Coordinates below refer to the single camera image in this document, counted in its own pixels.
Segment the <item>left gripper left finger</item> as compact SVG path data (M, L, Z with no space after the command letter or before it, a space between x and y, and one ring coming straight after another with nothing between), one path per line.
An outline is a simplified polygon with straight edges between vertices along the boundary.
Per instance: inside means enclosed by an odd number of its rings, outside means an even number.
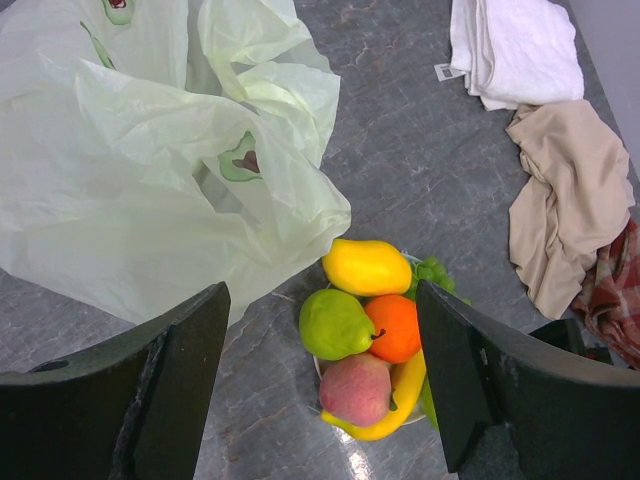
M2 478L193 478L229 311L219 283L97 345L2 373Z

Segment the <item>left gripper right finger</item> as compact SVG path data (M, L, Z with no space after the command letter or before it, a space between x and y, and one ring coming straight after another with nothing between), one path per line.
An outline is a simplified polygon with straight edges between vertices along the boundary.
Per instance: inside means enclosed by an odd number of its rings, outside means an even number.
M527 479L636 479L639 374L552 346L434 283L416 292L447 468L505 425Z

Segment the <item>yellow fake banana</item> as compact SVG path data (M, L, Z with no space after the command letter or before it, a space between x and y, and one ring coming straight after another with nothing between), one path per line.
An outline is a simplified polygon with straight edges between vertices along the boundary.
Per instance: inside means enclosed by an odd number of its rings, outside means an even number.
M391 369L390 397L386 415L370 426L356 426L328 412L320 418L327 424L343 430L355 440L373 442L393 434L405 424L426 417L438 428L424 355L419 350L410 360Z

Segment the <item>orange fake fruit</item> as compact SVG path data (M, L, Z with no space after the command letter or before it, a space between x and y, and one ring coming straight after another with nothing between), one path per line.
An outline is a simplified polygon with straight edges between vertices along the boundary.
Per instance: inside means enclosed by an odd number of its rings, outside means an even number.
M364 306L373 322L376 338L369 352L380 359L401 364L421 348L416 303L397 294L383 295Z

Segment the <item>green fake grapes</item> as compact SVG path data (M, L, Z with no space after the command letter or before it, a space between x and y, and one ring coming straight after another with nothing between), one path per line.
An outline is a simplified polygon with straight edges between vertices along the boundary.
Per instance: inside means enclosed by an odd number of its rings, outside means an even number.
M406 298L415 300L417 284L420 280L425 280L439 285L444 290L461 299L464 303L468 305L471 304L468 299L458 295L456 292L455 280L448 274L447 269L436 256L428 256L424 259L419 259L411 255L406 255L405 258L411 267L412 273L410 288L404 293Z

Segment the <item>pink fake peach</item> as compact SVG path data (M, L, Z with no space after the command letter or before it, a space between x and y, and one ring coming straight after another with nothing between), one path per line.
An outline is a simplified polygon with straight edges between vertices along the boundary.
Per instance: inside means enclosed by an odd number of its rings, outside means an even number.
M324 372L319 400L334 417L357 427L369 427L390 410L389 366L369 353L348 356Z

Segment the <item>green fake apple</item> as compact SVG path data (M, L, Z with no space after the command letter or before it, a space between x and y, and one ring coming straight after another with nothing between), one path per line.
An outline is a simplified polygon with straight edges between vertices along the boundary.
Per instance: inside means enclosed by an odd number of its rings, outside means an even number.
M386 334L384 328L376 329L356 297L331 288L304 301L299 332L308 352L329 361L365 352Z

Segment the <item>yellow fake mango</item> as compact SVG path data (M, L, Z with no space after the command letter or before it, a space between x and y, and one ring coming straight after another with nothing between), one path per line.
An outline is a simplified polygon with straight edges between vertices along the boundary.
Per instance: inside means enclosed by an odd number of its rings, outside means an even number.
M333 286L356 296L404 294L412 283L408 260L384 241L337 238L321 263Z

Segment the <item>light green plastic bag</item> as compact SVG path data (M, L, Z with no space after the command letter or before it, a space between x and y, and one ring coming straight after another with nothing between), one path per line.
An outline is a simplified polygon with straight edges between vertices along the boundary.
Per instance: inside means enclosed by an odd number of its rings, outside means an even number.
M222 282L240 319L350 226L339 91L290 1L11 4L2 268L138 324Z

